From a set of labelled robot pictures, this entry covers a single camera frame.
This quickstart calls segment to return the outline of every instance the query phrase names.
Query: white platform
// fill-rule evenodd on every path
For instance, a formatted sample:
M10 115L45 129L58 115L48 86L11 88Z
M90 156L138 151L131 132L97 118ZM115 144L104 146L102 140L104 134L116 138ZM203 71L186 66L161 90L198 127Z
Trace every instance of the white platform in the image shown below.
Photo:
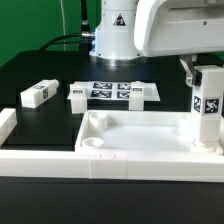
M99 111L84 115L75 152L2 149L0 176L224 182L224 157L191 152L192 139L179 132L184 113L100 111L108 124L95 132L89 129L93 112ZM100 137L104 146L83 148L89 137ZM222 122L218 154L223 140Z

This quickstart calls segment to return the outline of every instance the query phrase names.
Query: white tray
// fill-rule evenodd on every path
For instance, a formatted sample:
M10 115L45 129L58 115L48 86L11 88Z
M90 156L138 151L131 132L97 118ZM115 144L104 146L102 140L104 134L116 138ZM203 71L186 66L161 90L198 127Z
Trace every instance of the white tray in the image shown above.
M102 123L102 116L104 116L105 124ZM222 154L219 142L217 142L217 149L214 153L197 152L197 150L192 152L194 140L190 136L190 130L183 131L183 128L186 127L180 127L181 119L186 116L190 116L190 114L181 112L88 111L84 115L75 150L90 154L124 152L127 155L129 153L162 153L163 155L173 154L174 156L175 154L192 156ZM95 128L91 124L91 117L94 117ZM87 139L87 143L91 142L90 145L85 144L85 139Z

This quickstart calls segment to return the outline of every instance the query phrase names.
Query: black table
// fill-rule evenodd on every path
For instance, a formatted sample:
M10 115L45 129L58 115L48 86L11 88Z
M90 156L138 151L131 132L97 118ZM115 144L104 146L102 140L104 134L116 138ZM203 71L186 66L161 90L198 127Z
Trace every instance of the black table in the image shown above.
M198 65L222 65L199 55ZM21 107L20 92L58 79L58 94L36 109ZM82 115L67 100L74 81L155 82L161 102L145 110L189 111L191 89L179 58L111 68L78 52L22 52L0 69L0 110L16 108L18 125L3 147L73 151ZM88 109L127 110L127 102L88 101ZM132 180L0 177L1 223L224 223L224 185Z

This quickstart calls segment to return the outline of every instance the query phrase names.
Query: green wall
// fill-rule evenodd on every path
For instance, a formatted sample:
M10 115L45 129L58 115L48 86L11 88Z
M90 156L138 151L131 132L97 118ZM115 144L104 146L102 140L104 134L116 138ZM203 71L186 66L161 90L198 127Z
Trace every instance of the green wall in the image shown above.
M92 31L100 22L100 2L87 0ZM80 32L80 0L63 0L63 5L66 34ZM0 9L0 67L19 52L37 50L63 35L60 0L0 0Z

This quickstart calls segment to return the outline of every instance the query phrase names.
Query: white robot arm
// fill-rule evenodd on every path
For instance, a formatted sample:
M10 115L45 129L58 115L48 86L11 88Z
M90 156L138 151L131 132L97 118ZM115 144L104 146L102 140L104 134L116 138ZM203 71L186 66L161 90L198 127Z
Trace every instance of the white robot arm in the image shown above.
M223 0L139 1L134 33L137 49L148 57L185 55L181 62L187 73L186 83L193 86L191 133L196 151L216 150L224 68L194 67L192 54L223 51L223 36Z

